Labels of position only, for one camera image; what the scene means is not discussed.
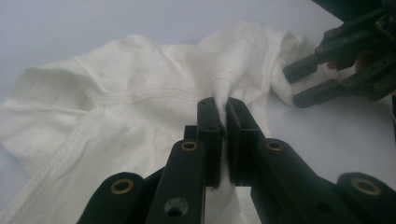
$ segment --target screw hole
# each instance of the screw hole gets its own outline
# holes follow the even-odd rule
[[[194,151],[198,146],[194,142],[185,142],[181,145],[181,148],[185,151]]]
[[[111,185],[113,194],[124,194],[134,187],[134,181],[131,179],[119,179]]]
[[[189,211],[189,203],[184,198],[173,198],[166,202],[164,211],[169,217],[183,217]]]
[[[381,189],[372,181],[362,178],[353,178],[350,180],[352,186],[357,189],[358,191],[377,196],[381,194]]]
[[[268,142],[265,144],[265,146],[273,151],[282,151],[283,150],[283,146],[276,142]]]

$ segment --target white cloth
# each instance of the white cloth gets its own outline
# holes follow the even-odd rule
[[[0,141],[31,179],[0,223],[76,223],[95,190],[119,172],[163,167],[198,101],[244,101],[269,135],[270,88],[291,105],[283,67],[312,52],[306,39],[242,21],[197,46],[130,35],[72,59],[27,69],[0,107]],[[205,223],[260,223],[249,189],[223,174],[206,192]]]

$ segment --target sleeve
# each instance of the sleeve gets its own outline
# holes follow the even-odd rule
[[[28,175],[38,172],[93,108],[73,60],[25,70],[0,105],[0,144]]]

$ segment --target white table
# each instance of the white table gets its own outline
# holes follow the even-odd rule
[[[341,22],[309,0],[219,1],[2,1],[0,3],[0,102],[21,71],[55,62],[128,34],[162,44],[195,44],[233,21],[256,20],[306,35],[318,44]],[[396,148],[389,98],[379,103],[335,99],[291,108],[274,94],[268,102],[273,137],[288,142],[332,182],[346,172],[377,177],[396,189]],[[0,148],[0,211],[28,180]]]

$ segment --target black mechanical part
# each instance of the black mechanical part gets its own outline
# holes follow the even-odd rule
[[[350,21],[381,7],[379,0],[313,0],[341,21]]]
[[[206,147],[206,185],[217,188],[220,182],[220,160],[225,135],[213,97],[197,105],[197,139]]]
[[[288,144],[265,138],[242,101],[230,98],[226,113],[231,180],[251,187],[262,223],[396,223],[396,192],[384,183],[352,173],[335,185]],[[211,119],[202,127],[216,125]],[[206,150],[196,139],[199,126],[186,126],[166,166],[146,179],[128,173],[108,178],[78,223],[203,223]]]
[[[242,101],[229,98],[226,113],[231,182],[251,186],[256,172],[257,143],[264,135]]]
[[[288,65],[284,69],[285,77],[293,83],[317,71],[317,65],[336,62],[336,69],[352,66],[362,52],[372,52],[374,63],[361,69],[351,77],[338,83],[328,80],[324,83],[300,92],[294,96],[298,107],[309,107],[331,100],[338,96],[358,95],[377,101],[396,90],[396,72],[394,60],[396,52],[396,4],[395,1],[315,1],[325,9],[338,10],[338,7],[351,12],[350,18],[336,29],[324,34],[315,53]],[[342,10],[336,16],[345,14]]]
[[[396,223],[396,192],[376,178],[361,173],[341,175],[340,198],[363,223]]]
[[[332,189],[286,143],[265,139],[251,190],[262,223],[360,223]]]
[[[140,175],[119,173],[106,179],[88,202],[78,224],[143,223],[147,207]]]
[[[196,139],[174,144],[146,219],[153,223],[203,223],[205,145]]]

